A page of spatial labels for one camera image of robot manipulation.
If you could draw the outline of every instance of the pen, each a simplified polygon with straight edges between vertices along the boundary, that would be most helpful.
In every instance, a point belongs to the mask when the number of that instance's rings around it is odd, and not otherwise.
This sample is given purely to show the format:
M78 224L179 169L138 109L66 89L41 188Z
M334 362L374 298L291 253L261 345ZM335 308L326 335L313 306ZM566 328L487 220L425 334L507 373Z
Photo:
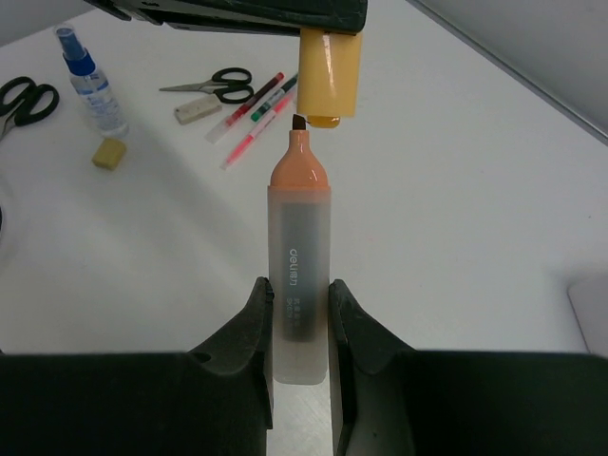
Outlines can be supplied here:
M225 117L220 123L214 126L209 133L205 135L207 141L215 144L232 128L257 102L259 102L264 95L271 91L271 89L282 81L285 75L278 72L276 76L271 79L266 85L258 90L254 96L247 102L242 104L233 114Z
M290 90L281 101L271 109L270 112L266 113L262 119L256 123L256 126L252 128L252 130L243 138L243 140L234 148L234 150L230 153L230 155L226 158L222 169L227 169L229 166L234 164L238 159L240 159L245 151L249 148L249 146L257 139L257 137L261 134L262 131L280 114L280 112L289 104L289 101L295 95L295 90Z
M268 100L266 100L266 103L260 106L257 111L251 115L251 120L254 122L259 121L259 119L264 115L264 113L266 113L271 107L281 101L281 98L283 98L283 96L287 92L289 92L293 86L295 86L295 83L297 83L297 73L292 79L287 81L279 90L273 93L268 98Z

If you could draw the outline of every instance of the red pen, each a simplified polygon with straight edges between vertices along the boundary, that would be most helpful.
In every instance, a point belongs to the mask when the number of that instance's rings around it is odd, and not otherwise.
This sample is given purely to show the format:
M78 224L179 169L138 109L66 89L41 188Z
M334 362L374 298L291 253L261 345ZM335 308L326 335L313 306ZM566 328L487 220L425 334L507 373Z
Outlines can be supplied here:
M284 77L285 75L283 73L278 72L276 76L266 83L263 88L258 90L252 98L250 98L246 103L242 104L233 114L227 116L220 123L214 126L211 131L205 135L207 141L215 144L221 140L228 130L230 130L230 128L232 128L245 114L247 114L247 112L254 107L264 95L266 95L273 89L273 87L280 83Z

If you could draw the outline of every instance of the gray wall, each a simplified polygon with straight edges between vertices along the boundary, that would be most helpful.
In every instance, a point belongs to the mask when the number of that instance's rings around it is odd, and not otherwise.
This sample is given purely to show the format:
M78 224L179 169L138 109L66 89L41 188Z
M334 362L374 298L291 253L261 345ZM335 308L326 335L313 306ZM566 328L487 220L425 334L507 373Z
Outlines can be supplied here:
M608 132L608 0L409 1L439 13Z
M90 9L83 0L0 0L0 46Z

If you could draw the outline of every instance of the green pen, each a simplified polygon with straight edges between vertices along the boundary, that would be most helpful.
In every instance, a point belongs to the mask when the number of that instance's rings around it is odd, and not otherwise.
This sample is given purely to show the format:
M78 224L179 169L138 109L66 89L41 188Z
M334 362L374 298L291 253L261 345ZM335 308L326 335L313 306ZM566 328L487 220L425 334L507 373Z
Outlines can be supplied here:
M266 113L268 110L272 109L273 106L275 106L278 102L280 102L281 98L283 98L285 96L285 94L287 92L289 92L289 90L293 86L295 86L295 83L297 83L297 73L295 74L295 76L292 79L287 81L279 90L277 90L275 93L273 93L268 98L266 103L264 103L262 106L260 106L259 109L251 115L251 120L254 122L259 121L261 119L261 117L264 115L264 113Z

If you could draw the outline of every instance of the scissors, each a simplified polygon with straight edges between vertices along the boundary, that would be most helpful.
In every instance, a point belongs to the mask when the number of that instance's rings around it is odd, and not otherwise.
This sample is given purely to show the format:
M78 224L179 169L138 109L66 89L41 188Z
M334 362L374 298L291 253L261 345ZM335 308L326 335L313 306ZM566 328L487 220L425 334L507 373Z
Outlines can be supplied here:
M228 78L231 73L240 74L242 78ZM254 96L254 90L249 85L252 82L251 72L245 68L230 67L221 69L215 73L210 80L197 84L174 85L163 87L162 92L204 92L215 94L222 103L227 105L238 105L245 103ZM238 92L246 92L240 98L226 97L226 95Z
M11 90L18 86L25 88L10 102L5 98ZM37 112L34 112L45 93L50 93L52 98L50 103ZM0 141L15 126L26 126L36 124L46 119L59 104L59 92L52 85L37 85L27 76L15 78L0 87Z

